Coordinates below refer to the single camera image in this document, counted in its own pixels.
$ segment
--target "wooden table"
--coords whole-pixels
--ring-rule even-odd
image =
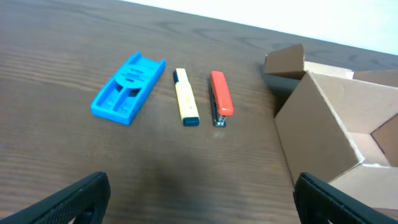
[[[398,68],[393,55],[128,2],[0,1],[0,217],[102,170],[105,223],[298,223],[262,66],[299,42],[314,62]],[[167,68],[136,119],[94,117],[96,93],[138,50]],[[197,128],[181,124],[176,67],[190,76]],[[212,70],[235,106],[225,129],[211,125]]]

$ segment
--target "blue plastic object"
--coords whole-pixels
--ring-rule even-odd
[[[129,125],[166,66],[133,54],[99,91],[91,103],[93,115]]]

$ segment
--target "white wall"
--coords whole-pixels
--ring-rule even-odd
[[[398,0],[127,0],[398,55]]]

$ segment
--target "wood grain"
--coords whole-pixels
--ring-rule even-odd
[[[0,217],[92,172],[107,172],[105,223],[298,223],[262,74],[271,50],[355,70],[398,57],[113,0],[0,1]],[[130,126],[90,103],[135,51],[167,68]],[[186,68],[201,124],[184,128],[172,72]],[[207,79],[226,74],[235,106],[211,125]]]

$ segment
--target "yellow marker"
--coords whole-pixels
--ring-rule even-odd
[[[173,76],[182,124],[184,126],[198,126],[199,113],[187,72],[184,68],[176,68]]]

